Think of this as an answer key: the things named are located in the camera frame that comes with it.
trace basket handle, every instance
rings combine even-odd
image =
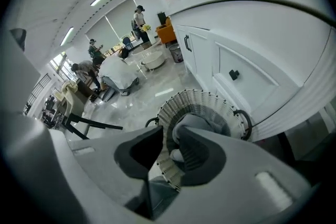
[[[158,122],[159,122],[159,118],[158,118],[158,117],[155,117],[155,118],[151,118],[151,119],[149,119],[149,120],[146,122],[145,127],[148,127],[148,125],[149,125],[152,121],[155,121],[155,123],[158,123]]]
[[[248,131],[247,131],[247,133],[241,138],[242,140],[246,140],[246,141],[247,141],[247,140],[250,138],[251,133],[252,133],[252,122],[251,122],[251,119],[250,119],[250,117],[249,117],[249,115],[247,114],[246,111],[244,111],[244,110],[236,110],[236,111],[233,112],[233,115],[236,115],[236,114],[238,114],[238,113],[244,115],[244,117],[245,117],[245,119],[246,119],[246,121],[247,121]]]

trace roller shade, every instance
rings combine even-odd
[[[102,53],[105,53],[120,42],[105,17],[102,17],[94,26],[92,26],[92,28],[86,32],[86,35],[89,39],[93,38],[97,41],[95,44],[96,47],[99,47],[102,44],[104,45],[100,50]]]
[[[133,0],[126,0],[106,14],[107,19],[120,38],[132,31],[131,21],[136,8]]]

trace black drawer knob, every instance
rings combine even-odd
[[[229,72],[229,75],[232,78],[232,80],[236,80],[238,78],[238,76],[239,76],[239,72],[238,72],[238,70],[236,70],[236,71],[231,70]]]

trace vase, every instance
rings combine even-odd
[[[152,30],[147,30],[146,33],[147,33],[148,39],[151,42],[151,44],[152,45],[155,44],[156,40],[155,40]]]

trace black trash bin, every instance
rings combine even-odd
[[[174,62],[183,62],[183,56],[178,44],[169,47],[170,53],[173,56]]]

